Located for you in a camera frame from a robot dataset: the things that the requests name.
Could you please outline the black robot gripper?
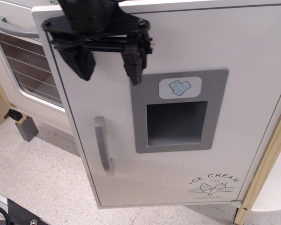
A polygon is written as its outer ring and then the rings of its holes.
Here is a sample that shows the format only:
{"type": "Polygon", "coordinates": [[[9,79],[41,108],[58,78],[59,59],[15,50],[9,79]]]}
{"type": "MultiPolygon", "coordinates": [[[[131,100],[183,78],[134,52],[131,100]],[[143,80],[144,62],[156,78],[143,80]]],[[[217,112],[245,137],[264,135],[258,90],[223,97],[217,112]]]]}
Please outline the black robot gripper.
{"type": "Polygon", "coordinates": [[[90,80],[96,65],[88,49],[122,52],[132,84],[142,81],[147,54],[154,48],[148,34],[150,23],[124,12],[118,4],[118,0],[60,0],[64,14],[46,19],[42,24],[43,30],[52,35],[65,63],[85,81],[90,80]]]}

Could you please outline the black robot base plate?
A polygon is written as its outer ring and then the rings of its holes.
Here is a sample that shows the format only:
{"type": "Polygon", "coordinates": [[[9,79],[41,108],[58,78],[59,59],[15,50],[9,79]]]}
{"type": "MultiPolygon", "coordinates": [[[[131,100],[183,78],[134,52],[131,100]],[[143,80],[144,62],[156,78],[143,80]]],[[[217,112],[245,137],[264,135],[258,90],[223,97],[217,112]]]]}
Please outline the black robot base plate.
{"type": "Polygon", "coordinates": [[[48,225],[42,218],[31,213],[9,198],[7,199],[7,207],[12,225],[48,225]]]}

